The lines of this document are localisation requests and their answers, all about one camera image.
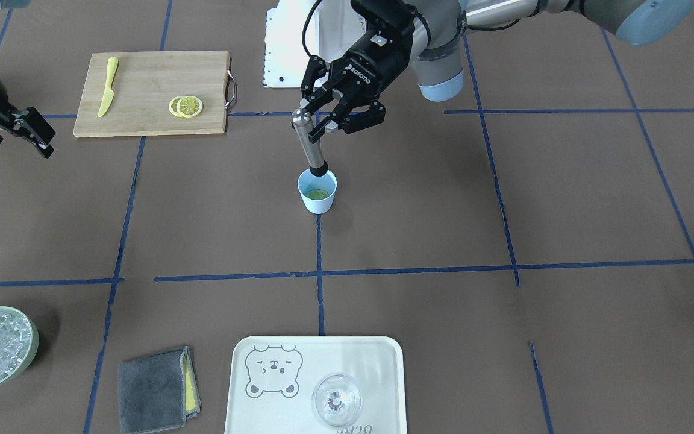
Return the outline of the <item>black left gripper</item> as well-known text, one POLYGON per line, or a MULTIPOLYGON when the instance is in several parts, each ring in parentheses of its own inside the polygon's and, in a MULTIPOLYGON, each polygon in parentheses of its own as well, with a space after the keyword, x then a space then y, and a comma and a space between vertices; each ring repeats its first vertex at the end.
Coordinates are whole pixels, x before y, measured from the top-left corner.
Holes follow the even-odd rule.
POLYGON ((410 62, 418 12, 415 6, 402 1, 352 1, 350 5, 366 21, 366 32, 330 64, 311 57, 301 83, 301 118, 338 101, 333 112, 308 132, 309 143, 316 143, 326 133, 354 134, 382 124, 386 108, 376 99, 410 62), (348 102, 369 106, 348 113, 348 102))

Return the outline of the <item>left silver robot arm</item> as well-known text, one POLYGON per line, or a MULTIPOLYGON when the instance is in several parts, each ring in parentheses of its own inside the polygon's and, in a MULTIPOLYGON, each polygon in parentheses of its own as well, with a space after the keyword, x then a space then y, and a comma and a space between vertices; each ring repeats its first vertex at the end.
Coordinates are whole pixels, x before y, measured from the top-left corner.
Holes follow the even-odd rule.
POLYGON ((688 16, 692 1, 352 1, 366 30, 334 60, 311 55, 292 127, 302 142, 352 134, 382 123, 381 93, 406 69, 427 101, 460 93, 461 41, 543 12, 573 12, 631 46, 663 38, 688 16))

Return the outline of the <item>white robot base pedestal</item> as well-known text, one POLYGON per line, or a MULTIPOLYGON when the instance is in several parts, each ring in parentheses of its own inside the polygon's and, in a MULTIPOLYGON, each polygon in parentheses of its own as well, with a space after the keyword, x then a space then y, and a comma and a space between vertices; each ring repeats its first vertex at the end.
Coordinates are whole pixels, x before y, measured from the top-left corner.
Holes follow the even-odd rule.
POLYGON ((265 19, 263 84, 300 88, 311 55, 330 63, 366 32, 364 18, 349 1, 279 1, 265 19))

